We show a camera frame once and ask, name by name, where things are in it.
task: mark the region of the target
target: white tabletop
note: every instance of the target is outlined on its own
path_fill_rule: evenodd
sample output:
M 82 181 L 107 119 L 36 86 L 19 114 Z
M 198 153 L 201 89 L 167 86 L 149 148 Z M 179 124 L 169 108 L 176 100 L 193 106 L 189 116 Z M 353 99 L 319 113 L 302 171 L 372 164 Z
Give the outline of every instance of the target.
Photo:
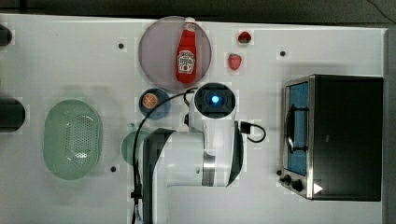
M 140 37 L 154 21 L 0 15 L 14 32 L 0 48 L 0 90 L 19 99 L 28 116 L 16 133 L 0 134 L 0 223 L 130 223 L 132 169 L 120 154 L 128 123 L 143 118 L 136 101 L 151 85 L 140 68 Z M 266 141 L 247 143 L 245 170 L 227 189 L 169 189 L 171 223 L 380 223 L 381 203 L 311 202 L 277 183 L 281 91 L 311 74 L 383 76 L 385 29 L 202 22 L 212 44 L 203 81 L 225 82 L 239 94 L 239 114 L 263 125 Z M 253 40 L 237 44 L 248 30 Z M 123 43 L 125 48 L 118 49 Z M 285 50 L 286 57 L 279 52 Z M 237 73 L 229 52 L 242 55 Z M 102 155 L 77 181 L 61 180 L 43 159 L 44 122 L 64 99 L 92 105 L 102 118 Z M 187 107 L 147 128 L 186 130 Z M 109 168 L 116 166 L 116 173 Z

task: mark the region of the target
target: black cable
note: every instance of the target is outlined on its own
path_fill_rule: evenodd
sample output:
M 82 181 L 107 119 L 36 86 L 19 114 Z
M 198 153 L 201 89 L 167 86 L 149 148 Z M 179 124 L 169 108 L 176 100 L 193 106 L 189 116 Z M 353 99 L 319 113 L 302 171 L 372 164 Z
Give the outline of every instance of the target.
M 265 131 L 265 129 L 264 129 L 262 126 L 260 126 L 260 125 L 252 124 L 252 123 L 250 123 L 250 126 L 253 126 L 253 127 L 256 127 L 256 128 L 261 129 L 261 130 L 262 130 L 262 138 L 259 139 L 259 140 L 253 140 L 253 139 L 251 139 L 251 138 L 248 136 L 247 139 L 248 139 L 250 142 L 252 142 L 252 143 L 260 143 L 260 142 L 264 141 L 265 137 L 267 136 L 267 132 Z
M 382 16 L 384 16 L 385 18 L 387 18 L 388 20 L 390 20 L 390 21 L 392 21 L 394 24 L 396 24 L 396 21 L 394 21 L 393 19 L 391 19 L 390 17 L 388 17 L 387 15 L 385 15 L 385 13 L 383 13 L 383 12 L 381 11 L 381 9 L 379 9 L 379 7 L 376 5 L 376 3 L 374 3 L 374 2 L 372 2 L 372 1 L 370 1 L 370 0 L 367 0 L 367 2 L 369 2 L 371 5 L 373 5 L 374 7 L 376 7 L 376 9 L 379 11 L 379 13 L 382 14 Z
M 133 195 L 134 195 L 134 206 L 137 205 L 139 203 L 139 199 L 142 198 L 142 192 L 141 192 L 142 183 L 141 183 L 141 178 L 140 178 L 140 174 L 139 174 L 139 171 L 138 171 L 138 164 L 139 163 L 138 163 L 138 161 L 136 161 L 136 153 L 135 152 L 136 152 L 136 147 L 137 147 L 137 139 L 139 137 L 139 133 L 140 133 L 140 130 L 142 129 L 142 127 L 143 127 L 143 124 L 146 122 L 146 120 L 149 118 L 149 116 L 156 109 L 158 109 L 160 106 L 164 105 L 166 102 L 171 101 L 171 100 L 173 100 L 173 99 L 175 99 L 175 98 L 177 98 L 179 96 L 183 95 L 185 97 L 187 94 L 194 93 L 193 90 L 195 90 L 195 89 L 197 89 L 197 88 L 188 89 L 185 92 L 177 94 L 177 95 L 174 95 L 174 96 L 162 101 L 160 104 L 156 105 L 143 118 L 142 122 L 140 123 L 139 127 L 137 128 L 136 135 L 134 137 L 134 147 L 133 147 L 133 150 L 132 150 L 132 165 L 133 165 L 133 169 L 134 169 L 134 192 L 133 192 Z M 134 223 L 135 223 L 135 213 L 133 213 L 133 216 L 132 216 L 132 224 L 134 224 Z
M 186 104 L 186 106 L 190 106 L 190 102 L 186 99 L 186 95 L 196 89 L 198 89 L 198 88 L 191 88 L 191 89 L 187 90 L 186 92 L 184 92 L 183 100 L 184 100 L 184 104 Z

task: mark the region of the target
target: green basket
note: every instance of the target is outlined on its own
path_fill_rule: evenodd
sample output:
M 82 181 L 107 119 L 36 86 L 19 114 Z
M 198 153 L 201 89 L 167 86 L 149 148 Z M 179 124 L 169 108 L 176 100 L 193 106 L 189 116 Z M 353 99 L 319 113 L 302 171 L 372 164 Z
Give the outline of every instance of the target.
M 87 175 L 99 161 L 102 127 L 98 114 L 78 100 L 65 100 L 46 118 L 44 161 L 65 180 Z

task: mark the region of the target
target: blue light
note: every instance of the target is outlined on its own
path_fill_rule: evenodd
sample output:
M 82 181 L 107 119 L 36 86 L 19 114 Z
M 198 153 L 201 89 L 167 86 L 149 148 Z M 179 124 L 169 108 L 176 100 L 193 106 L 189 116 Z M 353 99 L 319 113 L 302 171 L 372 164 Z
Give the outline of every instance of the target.
M 219 97 L 218 96 L 212 96 L 212 102 L 214 104 L 216 104 L 219 101 Z

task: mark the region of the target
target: clear plate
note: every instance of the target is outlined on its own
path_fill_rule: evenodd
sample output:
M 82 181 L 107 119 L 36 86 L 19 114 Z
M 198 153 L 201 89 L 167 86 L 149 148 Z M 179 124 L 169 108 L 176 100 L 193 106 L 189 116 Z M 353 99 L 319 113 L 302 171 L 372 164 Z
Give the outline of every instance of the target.
M 209 68 L 212 50 L 205 31 L 196 25 L 197 76 L 190 84 L 177 80 L 175 59 L 184 17 L 165 17 L 154 22 L 139 44 L 139 62 L 147 78 L 167 91 L 182 91 L 199 82 Z

